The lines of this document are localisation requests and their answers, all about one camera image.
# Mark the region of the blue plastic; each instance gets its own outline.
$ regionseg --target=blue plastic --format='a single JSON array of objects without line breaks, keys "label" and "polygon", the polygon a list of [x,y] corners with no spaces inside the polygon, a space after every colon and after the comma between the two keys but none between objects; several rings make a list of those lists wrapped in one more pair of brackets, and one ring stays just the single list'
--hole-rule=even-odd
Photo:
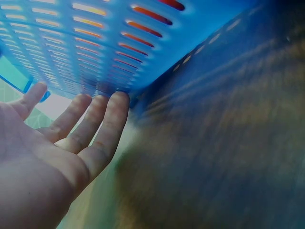
[{"label": "blue plastic", "polygon": [[52,93],[132,93],[256,1],[179,0],[183,9],[166,4],[173,2],[1,0],[0,48],[29,81],[46,82]]},{"label": "blue plastic", "polygon": [[[5,57],[0,59],[0,79],[21,93],[26,93],[36,82],[22,75]],[[44,102],[51,93],[47,91],[41,102]]]}]

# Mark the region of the palm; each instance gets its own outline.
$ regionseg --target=palm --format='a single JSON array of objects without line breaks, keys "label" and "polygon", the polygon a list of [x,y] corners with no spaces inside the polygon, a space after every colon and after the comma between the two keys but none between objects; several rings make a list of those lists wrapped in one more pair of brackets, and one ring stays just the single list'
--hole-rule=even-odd
[{"label": "palm", "polygon": [[[98,97],[92,103],[90,97],[78,95],[50,127],[34,130],[23,120],[45,90],[45,85],[37,84],[20,101],[0,104],[0,184],[8,196],[3,204],[17,199],[26,202],[21,205],[26,209],[17,210],[25,212],[20,222],[31,228],[45,227],[46,221],[55,226],[70,203],[108,165],[128,112],[128,97],[123,93],[115,94],[109,102]],[[68,135],[90,103],[84,120]],[[37,217],[41,214],[40,223],[26,214],[29,209]],[[52,212],[56,212],[53,218],[46,217]]]}]

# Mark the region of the teal object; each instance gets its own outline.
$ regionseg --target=teal object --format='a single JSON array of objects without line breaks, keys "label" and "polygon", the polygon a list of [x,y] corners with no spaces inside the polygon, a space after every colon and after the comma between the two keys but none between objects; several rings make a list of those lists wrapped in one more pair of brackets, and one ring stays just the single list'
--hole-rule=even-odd
[{"label": "teal object", "polygon": [[[36,82],[25,77],[5,57],[0,58],[0,79],[21,93],[26,93]],[[47,91],[41,102],[44,102],[51,93]]]},{"label": "teal object", "polygon": [[21,74],[1,75],[23,92],[133,94],[255,2],[2,0],[0,48]]}]

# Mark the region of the orange light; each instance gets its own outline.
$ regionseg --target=orange light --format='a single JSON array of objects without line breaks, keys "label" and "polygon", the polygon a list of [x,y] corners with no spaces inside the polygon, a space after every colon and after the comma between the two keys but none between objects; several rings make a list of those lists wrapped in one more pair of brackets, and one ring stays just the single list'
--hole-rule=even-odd
[{"label": "orange light", "polygon": [[135,57],[133,57],[133,56],[127,55],[127,54],[125,54],[125,53],[122,53],[122,52],[116,52],[116,53],[119,54],[119,55],[128,57],[128,58],[130,58],[130,59],[133,59],[133,60],[135,60],[135,61],[138,61],[138,62],[140,62],[140,63],[143,63],[141,60],[139,60],[139,59],[137,59],[137,58],[135,58]]},{"label": "orange light", "polygon": [[159,1],[175,8],[176,10],[179,10],[179,11],[185,10],[185,6],[183,4],[177,2],[176,0],[159,0]]},{"label": "orange light", "polygon": [[47,25],[54,26],[54,27],[59,27],[59,25],[60,25],[57,22],[48,21],[48,20],[39,19],[39,18],[36,19],[36,22],[39,22],[39,23],[42,23],[42,24],[47,24]]},{"label": "orange light", "polygon": [[86,6],[86,5],[79,4],[79,3],[73,3],[72,7],[76,10],[83,10],[83,11],[87,11],[87,12],[90,12],[90,13],[95,13],[95,14],[98,14],[98,15],[101,15],[101,16],[106,16],[105,11],[103,11],[101,9],[98,9],[98,8],[95,8],[95,7],[92,7],[92,6]]},{"label": "orange light", "polygon": [[130,66],[130,67],[133,67],[133,68],[138,69],[138,67],[136,67],[136,66],[134,66],[134,65],[132,65],[132,64],[130,64],[130,63],[127,63],[127,62],[125,62],[125,61],[121,61],[121,60],[119,60],[119,59],[114,59],[114,61],[117,61],[117,62],[120,62],[120,63],[124,63],[124,64],[126,64],[126,65],[128,65],[128,66]]},{"label": "orange light", "polygon": [[82,23],[85,23],[85,24],[89,24],[89,25],[93,25],[93,26],[96,26],[96,27],[99,27],[99,28],[103,28],[103,24],[95,22],[95,21],[91,21],[91,20],[84,19],[84,18],[81,18],[81,17],[73,17],[73,19],[75,21],[78,21],[78,22],[82,22]]},{"label": "orange light", "polygon": [[130,45],[127,45],[127,44],[124,44],[124,43],[119,43],[119,45],[122,46],[122,47],[124,47],[124,48],[131,49],[131,50],[133,50],[133,51],[136,51],[136,52],[138,52],[138,53],[141,53],[141,54],[143,54],[143,55],[145,55],[145,56],[148,56],[147,53],[145,53],[145,52],[143,52],[143,51],[141,51],[141,50],[138,50],[138,49],[136,49],[136,48],[134,48],[134,47],[131,47]]},{"label": "orange light", "polygon": [[78,55],[81,55],[81,56],[84,56],[84,57],[87,57],[87,58],[90,58],[90,59],[93,59],[95,61],[98,61],[99,59],[93,57],[93,56],[90,56],[90,55],[87,55],[87,54],[84,54],[84,53],[81,53],[81,52],[77,52]]},{"label": "orange light", "polygon": [[88,51],[88,52],[92,52],[92,53],[94,53],[94,54],[96,54],[96,55],[99,55],[99,54],[100,54],[100,53],[97,52],[97,51],[94,51],[94,50],[92,50],[92,49],[88,49],[88,48],[85,48],[85,47],[82,47],[82,46],[79,46],[79,45],[76,45],[76,48],[83,49],[83,50],[86,50],[86,51]]},{"label": "orange light", "polygon": [[132,40],[135,40],[135,41],[141,42],[141,43],[143,43],[143,44],[146,44],[146,45],[148,45],[148,46],[150,46],[150,47],[152,47],[152,48],[154,47],[153,44],[151,44],[151,43],[149,43],[149,42],[147,42],[147,41],[145,41],[145,40],[143,40],[143,39],[141,39],[141,38],[138,38],[138,37],[136,37],[136,36],[130,35],[130,34],[128,34],[128,33],[122,32],[122,35],[125,36],[125,37],[128,37],[128,38],[130,38],[130,39],[132,39]]},{"label": "orange light", "polygon": [[165,17],[163,17],[159,14],[151,12],[151,11],[149,11],[149,10],[143,8],[143,7],[134,6],[133,10],[138,12],[138,13],[142,13],[142,14],[148,16],[148,17],[151,17],[151,18],[153,18],[157,21],[163,22],[164,24],[167,24],[167,25],[172,25],[173,24],[171,20],[169,20],[169,19],[167,19],[167,18],[165,18]]},{"label": "orange light", "polygon": [[155,36],[157,36],[157,37],[163,37],[159,32],[157,32],[157,31],[155,31],[155,30],[152,30],[152,29],[150,29],[150,28],[148,28],[148,27],[146,27],[146,26],[143,26],[143,25],[141,25],[141,24],[139,24],[139,23],[136,23],[136,22],[134,22],[134,21],[127,21],[127,24],[128,24],[128,25],[131,25],[131,26],[133,26],[133,27],[136,27],[136,28],[138,28],[138,29],[140,29],[140,30],[144,30],[145,32],[148,32],[148,33],[150,33],[150,34],[152,34],[152,35],[155,35]]},{"label": "orange light", "polygon": [[2,5],[1,9],[3,10],[22,10],[20,6],[11,6],[11,5]]},{"label": "orange light", "polygon": [[78,29],[78,28],[74,28],[74,31],[80,32],[80,33],[84,33],[84,34],[89,35],[89,36],[93,36],[93,37],[97,37],[97,38],[102,38],[101,35],[99,35],[97,33],[94,33],[94,32],[90,32],[90,31],[86,31],[86,30],[82,30],[82,29]]},{"label": "orange light", "polygon": [[32,11],[35,12],[35,13],[43,13],[43,14],[48,14],[48,15],[52,15],[52,16],[57,16],[58,15],[58,13],[55,12],[55,11],[39,9],[39,8],[33,8]]},{"label": "orange light", "polygon": [[98,47],[100,46],[99,44],[97,44],[95,42],[91,42],[91,41],[88,41],[88,40],[85,40],[85,39],[82,39],[82,38],[78,38],[78,37],[76,37],[75,40],[78,41],[78,42],[85,42],[87,44],[92,44],[92,45],[95,45],[95,46],[98,46]]}]

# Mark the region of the ventilation slot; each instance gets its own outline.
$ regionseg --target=ventilation slot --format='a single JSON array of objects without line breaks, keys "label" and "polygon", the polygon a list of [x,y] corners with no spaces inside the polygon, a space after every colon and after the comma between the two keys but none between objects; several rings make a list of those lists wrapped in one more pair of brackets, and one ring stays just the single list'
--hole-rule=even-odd
[{"label": "ventilation slot", "polygon": [[12,36],[8,35],[8,34],[5,34],[5,33],[0,33],[0,36],[1,37],[9,37],[9,38],[12,38]]},{"label": "ventilation slot", "polygon": [[92,65],[92,66],[94,66],[94,67],[96,67],[96,68],[100,68],[100,66],[97,65],[96,63],[92,63],[92,62],[87,61],[87,60],[84,60],[84,59],[78,59],[78,60],[79,60],[80,62],[83,62],[83,63],[89,64],[89,65]]},{"label": "ventilation slot", "polygon": [[16,57],[16,59],[29,62],[29,60],[23,59],[23,58],[20,58],[20,57]]},{"label": "ventilation slot", "polygon": [[130,25],[130,26],[136,27],[136,28],[138,28],[140,30],[143,30],[145,32],[148,32],[148,33],[150,33],[152,35],[155,35],[157,37],[163,37],[159,32],[157,32],[155,30],[152,30],[152,29],[150,29],[150,28],[148,28],[146,26],[143,26],[143,25],[141,25],[139,23],[136,23],[134,21],[127,21],[127,24]]},{"label": "ventilation slot", "polygon": [[43,13],[43,14],[48,14],[48,15],[52,15],[52,16],[57,16],[58,15],[58,13],[55,12],[55,11],[39,9],[39,8],[33,8],[32,11],[34,13]]},{"label": "ventilation slot", "polygon": [[19,20],[26,20],[26,18],[24,16],[21,15],[15,15],[15,14],[7,14],[5,15],[6,18],[8,19],[19,19]]},{"label": "ventilation slot", "polygon": [[37,41],[30,39],[30,38],[26,38],[26,37],[19,37],[20,40],[24,40],[24,41],[28,41],[28,42],[33,42],[33,43],[37,43]]},{"label": "ventilation slot", "polygon": [[159,0],[159,1],[175,8],[176,10],[179,10],[179,11],[185,10],[185,6],[183,4],[177,2],[176,0]]},{"label": "ventilation slot", "polygon": [[59,27],[60,24],[54,21],[47,21],[44,19],[36,19],[36,22],[41,23],[41,24],[45,24],[45,25],[50,25],[52,27]]},{"label": "ventilation slot", "polygon": [[48,63],[46,61],[43,61],[43,60],[40,60],[40,59],[36,59],[36,58],[33,58],[33,60],[36,60],[36,61],[39,61],[39,62],[42,62],[42,63]]},{"label": "ventilation slot", "polygon": [[67,57],[67,55],[64,54],[64,53],[62,53],[62,52],[57,52],[57,51],[50,50],[50,49],[49,49],[48,51],[51,52],[51,53],[53,53],[53,54],[55,54],[55,55],[57,55],[57,56]]},{"label": "ventilation slot", "polygon": [[38,66],[40,68],[41,71],[43,72],[51,72],[52,70],[50,68],[45,68],[45,67],[42,67],[42,66]]},{"label": "ventilation slot", "polygon": [[2,39],[2,41],[3,41],[3,42],[11,42],[11,43],[13,43],[13,44],[16,44],[16,42],[15,42],[15,41],[8,40],[8,39]]},{"label": "ventilation slot", "polygon": [[56,80],[55,76],[53,75],[53,73],[45,73],[45,76],[47,76],[49,79],[53,79]]},{"label": "ventilation slot", "polygon": [[11,25],[11,26],[23,27],[23,28],[27,28],[27,29],[30,28],[28,25],[19,24],[19,23],[11,23],[10,25]]},{"label": "ventilation slot", "polygon": [[47,29],[43,29],[43,28],[39,28],[39,30],[42,31],[42,32],[52,33],[52,34],[55,34],[55,35],[58,35],[58,36],[62,35],[60,32],[56,32],[54,30],[47,30]]},{"label": "ventilation slot", "polygon": [[92,74],[92,72],[89,72],[87,70],[93,71],[95,73],[101,73],[97,69],[91,68],[90,66],[87,66],[87,65],[84,65],[84,64],[80,64],[80,67],[81,67],[81,71],[86,72],[86,73],[91,73]]},{"label": "ventilation slot", "polygon": [[49,44],[49,43],[46,43],[47,46],[51,47],[51,48],[54,48],[54,49],[59,49],[59,50],[63,50],[63,51],[66,51],[65,48],[62,48],[60,46],[57,46],[57,45],[54,45],[54,44]]},{"label": "ventilation slot", "polygon": [[41,65],[41,66],[45,66],[45,67],[50,67],[49,65],[47,65],[47,64],[44,64],[44,63],[40,63],[40,62],[36,62],[37,64],[39,64],[39,65]]},{"label": "ventilation slot", "polygon": [[22,30],[15,30],[15,33],[25,34],[25,35],[28,35],[28,36],[31,36],[31,37],[34,36],[33,33],[31,33],[31,32],[26,32],[26,31],[22,31]]},{"label": "ventilation slot", "polygon": [[60,74],[64,74],[67,77],[73,77],[72,73],[70,71],[64,70],[64,69],[58,69],[58,71],[60,72]]},{"label": "ventilation slot", "polygon": [[119,43],[119,45],[122,46],[122,47],[124,47],[124,48],[127,48],[127,49],[130,49],[130,50],[136,51],[136,52],[138,52],[138,53],[141,53],[141,54],[143,54],[143,55],[145,55],[145,56],[148,56],[147,53],[145,53],[145,52],[143,52],[143,51],[141,51],[141,50],[138,50],[138,49],[136,49],[136,48],[134,48],[134,47],[131,47],[131,46],[127,45],[127,44]]},{"label": "ventilation slot", "polygon": [[95,21],[91,21],[91,20],[88,20],[88,19],[84,19],[84,18],[80,18],[80,17],[73,17],[73,20],[77,21],[77,22],[82,22],[82,23],[85,23],[85,24],[88,24],[88,25],[96,26],[96,27],[99,27],[99,28],[103,28],[103,24],[95,22]]},{"label": "ventilation slot", "polygon": [[7,46],[9,46],[9,47],[14,47],[14,48],[20,49],[20,47],[19,47],[19,46],[14,45],[14,44],[6,44],[6,45],[7,45]]},{"label": "ventilation slot", "polygon": [[55,39],[55,38],[52,38],[52,37],[45,37],[45,36],[43,36],[42,38],[46,39],[49,42],[53,42],[55,44],[63,44],[63,41]]},{"label": "ventilation slot", "polygon": [[22,10],[20,6],[11,6],[11,5],[2,5],[1,9],[3,9],[3,10],[19,10],[19,11]]},{"label": "ventilation slot", "polygon": [[38,2],[52,3],[52,4],[55,4],[56,2],[56,0],[31,0],[31,1],[38,1]]},{"label": "ventilation slot", "polygon": [[235,22],[233,22],[230,26],[228,26],[228,28],[226,29],[226,31],[230,31],[231,29],[233,29],[236,25],[238,25],[241,22],[241,19],[236,20]]},{"label": "ventilation slot", "polygon": [[135,69],[138,69],[138,67],[136,67],[136,66],[134,66],[134,65],[132,65],[132,64],[130,64],[130,63],[127,63],[127,62],[125,62],[125,61],[121,61],[121,60],[119,60],[119,59],[114,59],[114,61],[120,62],[120,63],[124,63],[124,64],[126,64],[126,65],[128,65],[128,66],[130,66],[130,67],[133,67],[133,68],[135,68]]},{"label": "ventilation slot", "polygon": [[72,72],[72,70],[71,70],[70,68],[67,68],[67,67],[64,67],[64,66],[61,66],[61,65],[58,65],[58,64],[56,64],[55,66],[58,67],[58,68],[60,68],[60,69],[65,69],[65,70],[67,70],[67,71]]},{"label": "ventilation slot", "polygon": [[103,11],[101,9],[98,9],[98,8],[95,8],[95,7],[92,7],[92,6],[86,6],[86,5],[79,4],[79,3],[73,3],[72,7],[76,10],[83,10],[83,11],[90,12],[90,13],[95,13],[95,14],[98,14],[98,15],[101,15],[101,16],[106,16],[105,11]]},{"label": "ventilation slot", "polygon": [[32,66],[32,64],[29,63],[29,62],[23,62],[23,61],[19,61],[19,62],[22,63],[22,64],[25,64],[25,65],[30,65],[30,66]]},{"label": "ventilation slot", "polygon": [[95,69],[95,68],[99,68],[98,66],[92,65],[92,64],[87,63],[87,62],[82,62],[82,63],[80,64],[80,66],[83,67],[83,68],[87,68],[87,69],[90,69],[90,70],[92,70],[92,71],[95,71],[95,72],[97,72],[97,73],[100,72],[100,71],[98,71],[97,69]]},{"label": "ventilation slot", "polygon": [[88,49],[88,48],[85,48],[85,47],[82,47],[82,46],[79,46],[79,45],[76,45],[76,48],[85,50],[85,51],[87,51],[87,52],[92,52],[92,53],[94,53],[94,54],[96,54],[96,55],[99,55],[99,54],[100,54],[99,52],[97,52],[97,51],[95,51],[95,50]]},{"label": "ventilation slot", "polygon": [[40,49],[39,46],[37,45],[32,45],[32,44],[27,44],[27,43],[22,43],[23,45],[26,45],[26,46],[29,46],[29,47],[32,47],[32,48],[35,48],[35,49]]},{"label": "ventilation slot", "polygon": [[119,69],[124,70],[124,71],[126,71],[126,72],[128,72],[128,73],[134,74],[133,72],[131,72],[131,71],[127,70],[127,69],[124,69],[124,68],[122,68],[122,67],[120,67],[120,66],[118,66],[118,65],[113,65],[113,67],[114,67],[114,68],[119,68]]},{"label": "ventilation slot", "polygon": [[21,56],[21,57],[25,58],[25,55],[21,55],[21,54],[17,54],[17,53],[13,53],[13,55],[15,55],[15,56]]},{"label": "ventilation slot", "polygon": [[34,67],[32,67],[32,66],[28,66],[28,65],[24,65],[24,67],[26,67],[26,68],[31,68],[31,69],[33,69]]},{"label": "ventilation slot", "polygon": [[133,6],[132,8],[133,8],[134,11],[136,11],[138,13],[141,13],[141,14],[144,14],[144,15],[146,15],[148,17],[151,17],[151,18],[153,18],[153,19],[155,19],[157,21],[160,21],[160,22],[162,22],[164,24],[167,24],[167,25],[172,25],[173,24],[171,20],[169,20],[169,19],[167,19],[167,18],[165,18],[165,17],[163,17],[163,16],[161,16],[159,14],[151,12],[151,11],[145,9],[145,8],[138,7],[138,6]]},{"label": "ventilation slot", "polygon": [[217,40],[217,39],[219,38],[219,36],[220,36],[220,33],[217,34],[216,36],[214,36],[214,37],[210,40],[209,44],[212,44],[215,40]]},{"label": "ventilation slot", "polygon": [[37,50],[33,50],[33,49],[26,49],[26,50],[28,50],[28,51],[30,51],[30,52],[38,53],[38,54],[41,54],[41,55],[42,55],[42,52],[37,51]]},{"label": "ventilation slot", "polygon": [[58,56],[51,55],[51,57],[55,58],[56,60],[60,60],[60,61],[64,61],[64,62],[68,62],[68,60],[67,60],[67,59],[64,59],[64,58],[61,58],[61,57],[58,57]]},{"label": "ventilation slot", "polygon": [[66,63],[63,63],[62,61],[53,60],[53,62],[56,62],[56,63],[61,64],[61,65],[63,65],[63,66],[68,66],[68,67],[70,67],[70,65],[68,65],[68,64],[66,64]]},{"label": "ventilation slot", "polygon": [[45,59],[43,56],[39,56],[39,55],[36,55],[36,54],[33,54],[33,53],[30,53],[31,56],[35,56],[37,58],[41,58],[41,59]]},{"label": "ventilation slot", "polygon": [[92,59],[92,60],[95,60],[95,61],[99,61],[99,59],[93,57],[93,56],[90,56],[90,55],[87,55],[87,54],[84,54],[84,53],[81,53],[81,52],[77,52],[78,55],[80,56],[84,56],[86,58],[89,58],[89,59]]},{"label": "ventilation slot", "polygon": [[19,52],[19,53],[22,53],[22,51],[20,51],[20,50],[16,50],[16,49],[10,49],[11,51],[13,51],[13,52]]},{"label": "ventilation slot", "polygon": [[137,61],[137,62],[143,63],[141,60],[139,60],[139,59],[137,59],[137,58],[135,58],[135,57],[133,57],[133,56],[127,55],[127,54],[125,54],[125,53],[122,53],[122,52],[116,52],[116,53],[119,54],[119,55],[128,57],[128,58],[130,58],[130,59],[133,59],[133,60],[135,60],[135,61]]},{"label": "ventilation slot", "polygon": [[141,42],[141,43],[143,43],[143,44],[146,44],[146,45],[148,45],[148,46],[154,48],[154,45],[153,45],[153,44],[151,44],[151,43],[149,43],[149,42],[147,42],[147,41],[145,41],[145,40],[143,40],[143,39],[141,39],[141,38],[138,38],[138,37],[136,37],[136,36],[130,35],[130,34],[125,33],[125,32],[122,32],[121,34],[122,34],[124,37],[128,37],[128,38],[130,38],[130,39],[132,39],[132,40],[135,40],[135,41],[137,41],[137,42]]},{"label": "ventilation slot", "polygon": [[97,38],[102,38],[101,35],[99,35],[97,33],[94,33],[94,32],[87,31],[87,30],[82,30],[82,29],[74,28],[74,31],[80,32],[80,33],[83,33],[83,34],[86,34],[86,35],[89,35],[89,36],[93,36],[93,37],[97,37]]},{"label": "ventilation slot", "polygon": [[95,42],[91,42],[91,41],[85,40],[85,39],[82,39],[82,38],[76,37],[75,40],[78,41],[78,42],[84,42],[84,43],[87,43],[87,44],[91,44],[91,45],[95,45],[95,46],[100,47],[99,44],[97,44]]}]

